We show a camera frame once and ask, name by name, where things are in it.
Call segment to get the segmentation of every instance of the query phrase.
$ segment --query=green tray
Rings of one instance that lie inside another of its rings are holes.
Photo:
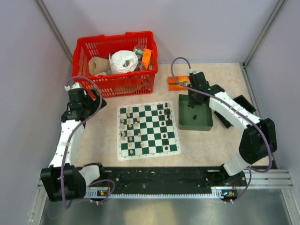
[[[179,95],[179,123],[180,130],[210,131],[213,126],[211,109],[203,105],[188,107],[188,95]]]

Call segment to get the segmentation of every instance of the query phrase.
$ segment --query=tabletop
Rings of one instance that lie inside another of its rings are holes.
[[[213,166],[231,159],[238,151],[241,134],[234,127],[226,129],[213,113],[210,131],[178,129],[181,153],[178,155],[150,157],[119,161],[117,159],[117,108],[122,105],[171,100],[178,125],[178,95],[188,91],[169,91],[167,77],[170,64],[160,64],[151,94],[106,98],[107,106],[91,118],[82,134],[77,166],[101,162],[105,166]],[[203,71],[210,85],[218,84],[231,98],[239,95],[251,102],[239,63],[196,63],[194,71]],[[175,75],[188,75],[187,64],[175,64]],[[255,165],[267,165],[263,158]]]

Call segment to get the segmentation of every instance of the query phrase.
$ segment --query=red plastic basket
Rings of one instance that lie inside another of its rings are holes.
[[[113,74],[92,76],[89,72],[89,60],[94,57],[108,59],[109,53],[119,50],[133,50],[137,44],[144,44],[145,48],[152,50],[150,64],[151,70],[134,71],[126,74]],[[72,76],[85,76],[93,80],[101,89],[104,98],[125,95],[146,94],[153,91],[155,74],[158,71],[158,51],[151,31],[127,32],[124,35],[82,37],[77,40],[73,55]],[[80,78],[76,78],[82,86],[89,91],[93,85]]]

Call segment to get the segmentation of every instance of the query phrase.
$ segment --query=orange package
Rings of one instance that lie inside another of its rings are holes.
[[[179,82],[183,83],[186,86],[191,84],[188,76],[177,76],[176,78],[179,80]],[[168,77],[168,86],[169,90],[187,90],[186,88],[177,84],[176,80],[172,76]]]

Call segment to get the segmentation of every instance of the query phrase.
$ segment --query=black bracket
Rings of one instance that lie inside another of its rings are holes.
[[[61,167],[44,168],[41,171],[41,180],[51,202],[62,201],[60,186]],[[65,195],[67,200],[83,198],[85,196],[86,184],[83,176],[73,165],[64,166]]]

